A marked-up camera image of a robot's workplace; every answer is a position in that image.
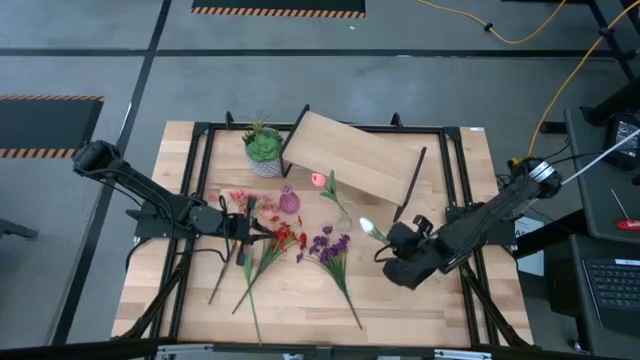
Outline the white paper label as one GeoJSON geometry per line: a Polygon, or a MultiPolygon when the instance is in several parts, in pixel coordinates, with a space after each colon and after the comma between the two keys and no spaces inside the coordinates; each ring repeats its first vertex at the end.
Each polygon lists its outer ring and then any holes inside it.
{"type": "MultiPolygon", "coordinates": [[[[530,232],[538,230],[543,227],[544,223],[539,220],[535,220],[529,217],[521,217],[515,221],[515,237],[519,238],[530,232]]],[[[538,251],[533,255],[520,258],[518,261],[518,270],[528,273],[530,275],[540,276],[544,275],[544,252],[538,251]]]]}

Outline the black desk device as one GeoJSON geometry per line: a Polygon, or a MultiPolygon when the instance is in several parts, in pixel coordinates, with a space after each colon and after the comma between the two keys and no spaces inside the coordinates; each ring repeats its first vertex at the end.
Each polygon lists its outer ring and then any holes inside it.
{"type": "Polygon", "coordinates": [[[622,170],[634,170],[640,167],[640,133],[625,140],[640,129],[640,113],[618,112],[608,119],[604,149],[620,143],[616,149],[604,157],[604,161],[622,170]]]}

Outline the wooden shelf with black legs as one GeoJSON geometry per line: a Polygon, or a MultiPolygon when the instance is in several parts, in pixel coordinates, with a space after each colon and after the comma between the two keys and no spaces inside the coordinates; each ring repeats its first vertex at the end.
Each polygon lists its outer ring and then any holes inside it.
{"type": "Polygon", "coordinates": [[[283,173],[293,165],[386,200],[397,206],[398,221],[407,207],[427,148],[409,148],[352,124],[305,108],[280,150],[283,173]]]}

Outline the succulent in patterned white pot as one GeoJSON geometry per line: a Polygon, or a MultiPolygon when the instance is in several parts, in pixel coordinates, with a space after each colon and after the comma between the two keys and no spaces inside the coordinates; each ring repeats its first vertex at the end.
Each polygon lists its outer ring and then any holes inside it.
{"type": "Polygon", "coordinates": [[[242,136],[245,153],[252,172],[263,178],[281,176],[280,150],[284,138],[279,131],[268,126],[264,116],[258,113],[242,136]]]}

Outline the white artificial tulip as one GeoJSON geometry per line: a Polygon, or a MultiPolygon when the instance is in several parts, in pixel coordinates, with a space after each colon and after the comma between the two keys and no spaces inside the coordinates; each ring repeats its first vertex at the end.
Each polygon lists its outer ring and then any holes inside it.
{"type": "Polygon", "coordinates": [[[385,245],[389,244],[389,240],[387,239],[386,235],[383,234],[371,220],[365,217],[360,217],[359,223],[363,232],[367,234],[369,237],[377,241],[380,241],[385,245]]]}

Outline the black floor stand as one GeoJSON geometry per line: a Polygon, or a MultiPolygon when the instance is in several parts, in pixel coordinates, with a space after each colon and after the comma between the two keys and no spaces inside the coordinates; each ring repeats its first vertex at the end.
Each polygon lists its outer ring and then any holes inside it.
{"type": "Polygon", "coordinates": [[[617,90],[599,105],[594,107],[582,107],[581,112],[587,123],[595,127],[603,127],[609,124],[614,114],[624,111],[635,112],[640,110],[640,72],[635,74],[630,66],[631,60],[640,60],[640,48],[625,51],[619,45],[613,21],[608,22],[596,4],[596,0],[581,0],[588,5],[599,27],[598,33],[605,40],[611,56],[622,69],[628,83],[617,90]]]}

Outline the black metal table frame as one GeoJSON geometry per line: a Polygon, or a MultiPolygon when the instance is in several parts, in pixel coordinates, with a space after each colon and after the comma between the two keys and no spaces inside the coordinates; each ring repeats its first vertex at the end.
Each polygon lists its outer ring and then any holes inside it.
{"type": "MultiPolygon", "coordinates": [[[[171,191],[179,190],[190,136],[195,123],[167,122],[156,158],[152,179],[171,191]]],[[[321,227],[339,218],[338,207],[317,195],[311,171],[294,165],[286,178],[254,176],[241,137],[248,125],[231,122],[216,127],[205,196],[224,194],[238,188],[255,193],[271,193],[274,198],[281,183],[293,186],[302,200],[302,230],[311,245],[321,227]]],[[[411,223],[416,214],[425,215],[438,228],[446,222],[448,207],[485,201],[497,194],[494,169],[486,135],[482,128],[373,126],[374,132],[393,145],[410,148],[420,155],[426,148],[420,173],[408,205],[399,218],[411,223]]],[[[271,344],[338,346],[390,346],[392,348],[468,348],[464,291],[459,271],[430,277],[415,291],[388,281],[383,264],[373,261],[383,244],[366,236],[358,222],[366,217],[385,232],[390,228],[397,204],[338,183],[339,199],[355,204],[346,282],[350,298],[363,327],[359,329],[348,302],[329,274],[307,260],[296,263],[298,248],[290,248],[272,263],[254,284],[252,293],[264,347],[271,344]]],[[[150,240],[132,255],[126,275],[112,335],[130,329],[157,294],[164,270],[168,240],[150,240]]],[[[515,260],[500,246],[484,247],[484,275],[496,306],[518,335],[532,343],[515,260]]],[[[256,344],[258,342],[249,296],[235,314],[247,283],[235,256],[209,304],[209,297],[223,264],[210,252],[196,253],[186,280],[177,339],[206,343],[256,344]]]]}

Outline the purple artificial flower bunch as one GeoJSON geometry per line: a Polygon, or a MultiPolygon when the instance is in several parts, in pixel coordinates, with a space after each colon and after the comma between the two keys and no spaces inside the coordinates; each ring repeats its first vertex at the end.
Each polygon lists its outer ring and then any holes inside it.
{"type": "Polygon", "coordinates": [[[323,269],[334,281],[344,296],[349,309],[360,330],[363,329],[359,316],[352,303],[347,286],[347,257],[351,237],[346,233],[339,233],[333,226],[321,228],[319,235],[312,238],[310,245],[301,244],[296,262],[311,262],[323,269]]]}

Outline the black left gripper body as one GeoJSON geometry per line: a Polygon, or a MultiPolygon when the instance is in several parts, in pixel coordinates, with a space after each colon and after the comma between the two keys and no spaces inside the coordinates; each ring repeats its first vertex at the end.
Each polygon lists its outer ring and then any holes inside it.
{"type": "Polygon", "coordinates": [[[228,263],[231,257],[231,241],[238,250],[235,263],[243,266],[246,259],[246,248],[251,246],[250,230],[252,229],[254,219],[244,213],[230,213],[225,197],[219,198],[220,210],[222,212],[221,238],[224,239],[226,254],[221,256],[224,263],[228,263]]]}

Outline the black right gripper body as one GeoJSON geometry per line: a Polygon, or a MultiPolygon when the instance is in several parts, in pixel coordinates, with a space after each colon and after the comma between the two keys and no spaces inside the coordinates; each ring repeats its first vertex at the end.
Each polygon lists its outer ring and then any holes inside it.
{"type": "Polygon", "coordinates": [[[429,234],[430,222],[413,230],[403,222],[395,223],[387,233],[393,257],[385,260],[383,273],[396,285],[415,290],[436,271],[445,272],[452,260],[451,225],[429,234]]]}

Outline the dark grey desk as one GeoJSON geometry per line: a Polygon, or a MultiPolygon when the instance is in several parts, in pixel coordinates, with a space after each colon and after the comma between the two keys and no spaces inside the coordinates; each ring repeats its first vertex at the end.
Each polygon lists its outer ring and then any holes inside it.
{"type": "Polygon", "coordinates": [[[577,171],[573,180],[579,187],[586,233],[571,235],[569,243],[579,289],[580,317],[584,333],[580,343],[595,356],[640,360],[640,336],[611,331],[600,323],[583,261],[596,258],[640,260],[640,231],[622,231],[616,222],[624,218],[621,208],[640,220],[640,186],[631,182],[632,174],[603,160],[588,167],[603,149],[606,129],[588,124],[579,108],[564,112],[573,160],[577,171]]]}

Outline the clear glass vase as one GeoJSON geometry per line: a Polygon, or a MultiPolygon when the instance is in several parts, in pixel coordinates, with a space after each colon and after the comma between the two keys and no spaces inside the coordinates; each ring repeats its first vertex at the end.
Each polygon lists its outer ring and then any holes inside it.
{"type": "Polygon", "coordinates": [[[352,203],[351,201],[342,202],[338,206],[339,215],[338,215],[337,228],[339,230],[349,231],[352,228],[353,226],[352,215],[354,214],[355,208],[356,208],[355,204],[352,203]]]}

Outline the laptop keyboard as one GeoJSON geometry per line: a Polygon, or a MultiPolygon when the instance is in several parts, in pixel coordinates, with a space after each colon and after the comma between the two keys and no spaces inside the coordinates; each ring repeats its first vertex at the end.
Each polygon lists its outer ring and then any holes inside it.
{"type": "Polygon", "coordinates": [[[607,330],[640,339],[640,259],[584,259],[598,321],[607,330]]]}

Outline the red-handled screwdriver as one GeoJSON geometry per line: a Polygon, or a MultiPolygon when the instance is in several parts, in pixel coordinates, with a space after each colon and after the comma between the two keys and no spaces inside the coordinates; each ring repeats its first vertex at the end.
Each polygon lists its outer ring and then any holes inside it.
{"type": "Polygon", "coordinates": [[[630,218],[624,206],[622,205],[619,197],[617,196],[615,190],[611,188],[610,192],[623,216],[623,218],[616,223],[616,227],[619,230],[624,230],[624,231],[640,231],[640,220],[630,218]]]}

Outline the red artificial flower bunch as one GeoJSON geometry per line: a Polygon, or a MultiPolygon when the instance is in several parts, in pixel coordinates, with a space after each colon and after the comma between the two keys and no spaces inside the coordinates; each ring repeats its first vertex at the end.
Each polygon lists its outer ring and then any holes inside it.
{"type": "Polygon", "coordinates": [[[306,244],[307,235],[301,231],[302,219],[300,216],[294,222],[287,222],[274,216],[270,222],[273,225],[273,235],[263,241],[257,265],[245,271],[247,289],[233,308],[233,314],[239,310],[246,298],[252,301],[254,285],[276,260],[286,254],[291,247],[306,244]]]}

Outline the black hazard-striped floor mat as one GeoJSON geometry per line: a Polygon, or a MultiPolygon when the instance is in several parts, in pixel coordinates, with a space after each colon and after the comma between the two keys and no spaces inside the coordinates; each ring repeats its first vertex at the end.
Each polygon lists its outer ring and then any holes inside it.
{"type": "Polygon", "coordinates": [[[366,17],[366,0],[193,0],[192,14],[301,18],[366,17]]]}
{"type": "Polygon", "coordinates": [[[72,157],[103,105],[96,95],[0,95],[0,159],[72,157]]]}

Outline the white rod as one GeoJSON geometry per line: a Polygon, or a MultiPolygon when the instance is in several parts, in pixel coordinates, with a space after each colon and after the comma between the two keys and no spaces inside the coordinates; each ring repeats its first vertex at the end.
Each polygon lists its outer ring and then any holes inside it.
{"type": "Polygon", "coordinates": [[[626,136],[624,139],[622,139],[621,141],[619,141],[615,145],[609,147],[604,152],[602,152],[598,157],[596,157],[594,160],[592,160],[590,163],[588,163],[585,167],[583,167],[582,169],[578,170],[575,174],[573,174],[569,178],[563,180],[561,182],[561,186],[565,186],[568,183],[570,183],[571,181],[573,181],[574,179],[578,178],[584,172],[588,171],[591,167],[593,167],[597,162],[599,162],[602,159],[604,159],[611,152],[617,150],[618,148],[623,146],[625,143],[627,143],[630,140],[633,140],[635,137],[638,137],[638,136],[640,136],[640,129],[635,130],[633,133],[629,134],[628,136],[626,136]]]}

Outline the pink artificial flower bunch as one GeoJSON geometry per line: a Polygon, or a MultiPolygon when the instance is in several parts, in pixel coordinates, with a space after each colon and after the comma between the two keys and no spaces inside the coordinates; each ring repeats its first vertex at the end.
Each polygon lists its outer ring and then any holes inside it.
{"type": "MultiPolygon", "coordinates": [[[[276,203],[274,197],[270,193],[259,194],[250,192],[247,189],[235,189],[229,192],[230,200],[238,207],[241,212],[247,212],[249,210],[249,202],[255,202],[255,209],[258,211],[259,215],[264,218],[268,218],[269,214],[273,215],[279,211],[279,205],[276,203]]],[[[209,297],[208,303],[211,304],[215,295],[217,294],[220,285],[226,272],[228,270],[229,264],[225,263],[222,266],[220,274],[217,278],[217,281],[214,285],[212,293],[209,297]]]]}

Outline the pink artificial tulip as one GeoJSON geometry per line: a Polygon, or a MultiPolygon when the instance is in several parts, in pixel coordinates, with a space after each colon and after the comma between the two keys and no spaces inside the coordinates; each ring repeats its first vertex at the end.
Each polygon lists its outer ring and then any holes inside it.
{"type": "Polygon", "coordinates": [[[347,214],[345,208],[338,199],[335,172],[333,170],[330,171],[328,176],[320,173],[313,173],[311,180],[312,184],[321,190],[320,196],[331,200],[338,206],[343,214],[347,214]]]}

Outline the purple ribbed glass vase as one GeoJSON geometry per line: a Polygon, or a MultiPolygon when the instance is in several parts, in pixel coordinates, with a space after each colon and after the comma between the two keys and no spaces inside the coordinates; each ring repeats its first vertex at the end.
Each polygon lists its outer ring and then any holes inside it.
{"type": "Polygon", "coordinates": [[[284,184],[281,187],[279,208],[286,214],[295,214],[299,211],[300,199],[289,184],[284,184]]]}

